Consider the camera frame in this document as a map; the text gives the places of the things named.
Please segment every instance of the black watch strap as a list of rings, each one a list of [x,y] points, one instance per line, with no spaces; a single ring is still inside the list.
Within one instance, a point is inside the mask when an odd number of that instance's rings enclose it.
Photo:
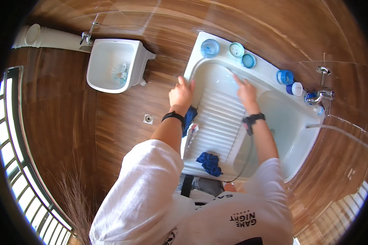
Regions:
[[[174,117],[174,118],[179,119],[181,121],[181,129],[184,130],[185,120],[184,120],[184,117],[182,115],[177,114],[176,111],[172,111],[172,112],[164,115],[161,122],[163,122],[165,119],[167,119],[169,117]]]
[[[252,135],[252,125],[254,125],[256,120],[259,119],[266,120],[265,115],[263,113],[253,114],[242,120],[242,122],[244,123],[244,127],[249,135]]]

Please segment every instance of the basin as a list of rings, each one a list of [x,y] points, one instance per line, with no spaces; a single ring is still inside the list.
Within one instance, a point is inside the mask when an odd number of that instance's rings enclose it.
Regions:
[[[209,38],[219,43],[220,52],[216,57],[204,58],[200,45]],[[276,80],[279,69],[261,57],[246,50],[255,57],[256,65],[251,69],[243,67],[240,59],[228,55],[230,44],[220,37],[200,32],[194,45],[184,78],[196,81],[192,106],[198,109],[194,123],[199,130],[187,146],[187,137],[182,138],[182,172],[226,182],[240,175],[237,181],[244,182],[258,167],[252,136],[242,124],[248,115],[237,97],[238,85],[230,69],[256,87],[257,102],[274,136],[287,182],[297,174],[319,134],[319,128],[306,129],[305,126],[322,123],[324,115],[318,115],[314,106],[299,97],[289,95],[285,86]],[[202,152],[219,157],[222,175],[214,177],[196,162]]]
[[[90,87],[102,92],[121,93],[131,86],[146,85],[143,73],[155,54],[141,41],[96,39],[91,50],[86,80]]]

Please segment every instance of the floor drain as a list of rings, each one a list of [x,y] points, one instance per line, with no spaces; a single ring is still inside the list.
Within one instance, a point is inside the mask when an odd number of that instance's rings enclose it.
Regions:
[[[143,122],[147,123],[147,124],[152,124],[153,123],[153,116],[145,114],[144,118],[143,118]]]

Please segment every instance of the blue cloth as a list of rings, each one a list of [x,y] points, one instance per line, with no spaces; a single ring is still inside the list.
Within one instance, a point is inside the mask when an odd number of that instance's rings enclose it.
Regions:
[[[193,119],[196,117],[197,114],[198,110],[196,110],[196,108],[193,108],[192,106],[188,108],[187,113],[185,114],[184,117],[185,125],[182,138],[187,136],[188,128],[190,127],[191,122],[193,121]]]
[[[211,174],[212,176],[218,177],[222,174],[221,168],[218,167],[218,156],[203,152],[201,156],[196,159],[196,161],[200,162],[206,172]]]

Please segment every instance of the laundry sink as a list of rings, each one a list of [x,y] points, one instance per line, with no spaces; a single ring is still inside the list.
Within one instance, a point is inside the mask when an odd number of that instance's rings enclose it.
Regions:
[[[220,45],[214,58],[203,58],[200,45],[212,38]],[[277,67],[249,51],[256,59],[255,67],[243,67],[238,58],[228,56],[231,42],[201,32],[194,45],[184,78],[195,79],[192,106],[198,109],[194,123],[199,130],[185,147],[182,139],[183,173],[194,176],[231,181],[245,181],[255,173],[258,162],[253,139],[246,133],[242,119],[248,116],[237,97],[238,85],[231,71],[240,79],[247,79],[257,89],[257,102],[265,114],[277,145],[285,182],[292,179],[304,163],[319,134],[319,128],[306,129],[306,125],[320,124],[324,115],[318,115],[313,106],[289,95],[285,86],[276,80]],[[219,157],[223,173],[219,177],[208,174],[196,162],[202,152]]]

